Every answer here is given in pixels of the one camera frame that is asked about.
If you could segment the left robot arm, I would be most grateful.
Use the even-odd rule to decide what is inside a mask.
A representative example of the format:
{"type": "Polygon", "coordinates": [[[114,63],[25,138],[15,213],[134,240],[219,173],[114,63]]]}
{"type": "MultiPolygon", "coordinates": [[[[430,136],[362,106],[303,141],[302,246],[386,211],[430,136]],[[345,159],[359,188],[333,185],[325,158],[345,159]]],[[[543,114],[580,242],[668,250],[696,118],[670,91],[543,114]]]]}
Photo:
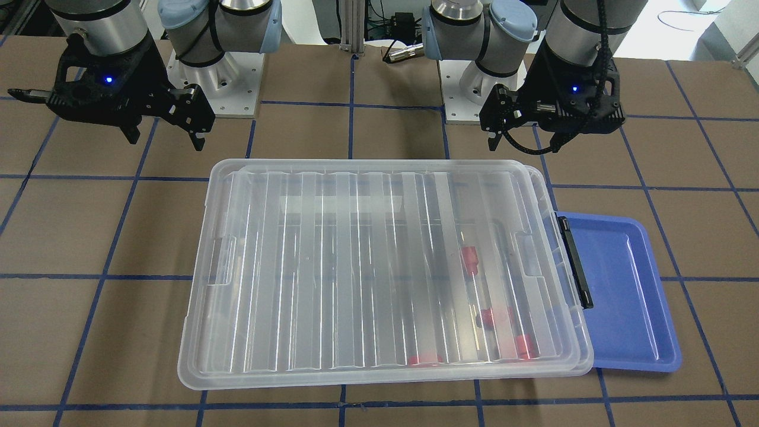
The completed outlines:
{"type": "Polygon", "coordinates": [[[613,133],[626,122],[613,55],[645,1],[558,1],[523,83],[518,73],[538,30],[528,2],[433,1],[423,12],[426,57],[469,60],[495,78],[479,89],[478,114],[491,151],[501,140],[521,153],[557,153],[583,133],[613,133]]]}

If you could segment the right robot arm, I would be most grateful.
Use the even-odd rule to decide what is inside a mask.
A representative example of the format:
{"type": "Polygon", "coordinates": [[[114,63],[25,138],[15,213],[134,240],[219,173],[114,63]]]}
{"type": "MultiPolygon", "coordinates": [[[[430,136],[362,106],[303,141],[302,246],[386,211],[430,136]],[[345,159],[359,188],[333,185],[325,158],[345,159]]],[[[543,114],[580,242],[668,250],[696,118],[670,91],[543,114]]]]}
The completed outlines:
{"type": "Polygon", "coordinates": [[[144,116],[183,129],[196,151],[216,113],[211,100],[241,73],[233,52],[265,54],[281,43],[279,1],[160,1],[160,22],[180,73],[169,73],[137,1],[48,1],[66,35],[52,89],[10,88],[62,119],[120,129],[130,144],[144,116]]]}

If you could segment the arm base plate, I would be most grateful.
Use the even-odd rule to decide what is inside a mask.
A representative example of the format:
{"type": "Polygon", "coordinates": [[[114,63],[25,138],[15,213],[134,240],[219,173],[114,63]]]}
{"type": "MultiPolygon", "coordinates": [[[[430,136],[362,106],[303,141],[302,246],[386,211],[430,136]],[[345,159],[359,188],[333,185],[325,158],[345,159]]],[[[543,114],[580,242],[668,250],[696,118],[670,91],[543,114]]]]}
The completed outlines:
{"type": "Polygon", "coordinates": [[[507,78],[484,73],[473,60],[440,60],[438,66],[445,121],[454,125],[479,125],[480,111],[493,86],[502,84],[507,90],[517,90],[527,73],[524,61],[507,78]]]}
{"type": "Polygon", "coordinates": [[[253,119],[257,113],[266,55],[226,52],[216,64],[194,68],[174,56],[169,59],[169,81],[176,87],[198,84],[219,118],[253,119]]]}

